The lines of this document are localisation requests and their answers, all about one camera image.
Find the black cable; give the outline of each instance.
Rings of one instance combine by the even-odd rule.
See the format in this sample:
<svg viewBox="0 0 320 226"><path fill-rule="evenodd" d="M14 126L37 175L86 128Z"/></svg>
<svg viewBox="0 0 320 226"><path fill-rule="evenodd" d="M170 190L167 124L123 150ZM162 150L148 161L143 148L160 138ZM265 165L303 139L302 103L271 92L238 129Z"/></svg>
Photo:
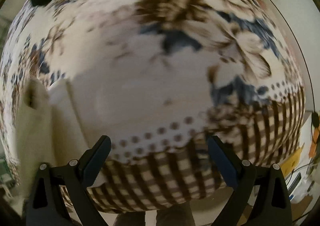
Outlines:
<svg viewBox="0 0 320 226"><path fill-rule="evenodd" d="M297 222L298 220L300 220L301 218L307 216L309 214L309 212L305 213L304 215L301 215L298 219L295 219L292 224L294 224L295 222Z"/></svg>
<svg viewBox="0 0 320 226"><path fill-rule="evenodd" d="M303 165L303 166L301 166L301 167L298 167L297 169L293 169L293 170L292 170L292 172L291 172L290 179L289 179L289 181L287 182L287 185L286 185L286 186L288 186L288 184L290 183L290 180L291 180L291 178L292 178L292 176L293 176L293 173L294 173L294 172L297 172L297 171L298 171L298 170L300 170L301 168L304 168L304 167L306 167L306 166L311 165L311 163L313 163L313 161L314 161L314 160L316 160L316 159L315 159L315 158L314 158L314 159L311 159L311 160L310 160L310 162L309 162L308 164Z"/></svg>
<svg viewBox="0 0 320 226"><path fill-rule="evenodd" d="M286 185L286 186L288 186L288 184L290 183L290 180L291 180L291 178L292 178L293 172L294 172L294 169L293 169L292 172L291 172L290 179L289 179L289 181L287 182L287 185Z"/></svg>

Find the blue flower print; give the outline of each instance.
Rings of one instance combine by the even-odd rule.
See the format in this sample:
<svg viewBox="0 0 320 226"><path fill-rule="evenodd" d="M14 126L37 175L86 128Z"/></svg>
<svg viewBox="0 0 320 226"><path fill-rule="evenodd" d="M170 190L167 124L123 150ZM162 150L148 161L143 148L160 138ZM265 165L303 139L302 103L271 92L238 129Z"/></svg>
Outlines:
<svg viewBox="0 0 320 226"><path fill-rule="evenodd" d="M253 105L258 102L262 105L269 105L270 101L261 97L267 91L267 86L261 86L256 91L253 85L244 83L239 76L236 76L228 85L220 88L216 88L214 84L211 84L210 95L214 106L229 103L229 97L233 93L237 95L239 102L242 104Z"/></svg>
<svg viewBox="0 0 320 226"><path fill-rule="evenodd" d="M273 35L267 24L264 22L264 20L255 18L254 22L250 22L238 18L233 13L228 14L220 11L217 11L217 13L227 22L236 22L242 30L248 30L256 34L261 39L264 49L271 49L278 59L283 59L275 42L273 41L275 36Z"/></svg>
<svg viewBox="0 0 320 226"><path fill-rule="evenodd" d="M52 85L54 83L54 73L51 74L50 80L51 80L50 85Z"/></svg>
<svg viewBox="0 0 320 226"><path fill-rule="evenodd" d="M11 83L13 83L13 82L15 81L15 79L16 79L16 74L14 73L14 74L12 75L12 77L11 77Z"/></svg>
<svg viewBox="0 0 320 226"><path fill-rule="evenodd" d="M23 77L23 70L21 69L19 73L19 81L21 81L22 77Z"/></svg>
<svg viewBox="0 0 320 226"><path fill-rule="evenodd" d="M30 58L36 59L36 63L34 63L37 69L39 69L39 73L48 74L50 72L50 68L48 63L45 61L45 54L42 50L44 44L44 39L41 39L39 48L37 48L37 44L35 43L30 52Z"/></svg>
<svg viewBox="0 0 320 226"><path fill-rule="evenodd" d="M24 49L27 49L30 46L31 35L29 34L26 38L26 42L24 43Z"/></svg>
<svg viewBox="0 0 320 226"><path fill-rule="evenodd" d="M199 51L202 48L202 45L198 41L183 31L164 30L161 28L160 23L142 26L140 34L164 34L165 37L162 42L162 48L164 49L165 55L171 55L187 46L191 46L194 51Z"/></svg>

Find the white cloth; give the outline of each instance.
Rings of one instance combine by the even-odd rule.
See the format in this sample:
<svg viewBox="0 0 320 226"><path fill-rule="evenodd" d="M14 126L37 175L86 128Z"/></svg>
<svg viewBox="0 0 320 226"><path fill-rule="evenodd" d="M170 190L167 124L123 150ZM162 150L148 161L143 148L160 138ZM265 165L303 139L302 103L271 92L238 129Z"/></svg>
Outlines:
<svg viewBox="0 0 320 226"><path fill-rule="evenodd" d="M17 113L16 149L20 165L20 191L30 194L40 164L66 165L89 149L72 107L66 80L52 85L47 92L37 80L31 80ZM100 173L93 187L105 182Z"/></svg>
<svg viewBox="0 0 320 226"><path fill-rule="evenodd" d="M55 166L51 107L45 87L31 80L22 96L16 118L16 150L20 161L20 193L27 198L41 163Z"/></svg>

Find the person's leg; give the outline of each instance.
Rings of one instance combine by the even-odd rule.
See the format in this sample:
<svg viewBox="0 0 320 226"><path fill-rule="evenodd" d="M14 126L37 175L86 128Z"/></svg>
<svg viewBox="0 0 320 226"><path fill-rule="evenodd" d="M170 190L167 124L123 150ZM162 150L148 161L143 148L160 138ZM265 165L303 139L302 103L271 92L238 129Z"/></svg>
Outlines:
<svg viewBox="0 0 320 226"><path fill-rule="evenodd" d="M195 226L189 202L158 210L156 226Z"/></svg>
<svg viewBox="0 0 320 226"><path fill-rule="evenodd" d="M119 214L113 226L145 226L145 212L127 212Z"/></svg>

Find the polka dot pattern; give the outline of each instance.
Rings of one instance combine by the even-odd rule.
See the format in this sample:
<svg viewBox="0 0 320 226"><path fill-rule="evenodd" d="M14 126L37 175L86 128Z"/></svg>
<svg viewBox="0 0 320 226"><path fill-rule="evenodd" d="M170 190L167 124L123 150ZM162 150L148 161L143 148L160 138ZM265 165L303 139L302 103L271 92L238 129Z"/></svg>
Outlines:
<svg viewBox="0 0 320 226"><path fill-rule="evenodd" d="M179 128L179 123L173 122L170 124L170 129L178 129Z"/></svg>
<svg viewBox="0 0 320 226"><path fill-rule="evenodd" d="M169 151L177 147L183 147L185 142L197 135L197 131L203 130L203 125L197 125L192 116L185 116L180 121L173 121L167 126L150 129L142 135L133 135L112 143L112 158L123 163L138 161L149 153Z"/></svg>
<svg viewBox="0 0 320 226"><path fill-rule="evenodd" d="M272 91L270 92L271 99L279 102L283 102L288 94L295 94L299 88L298 84L292 84L288 80L282 80L276 82L275 84L271 84L270 88Z"/></svg>

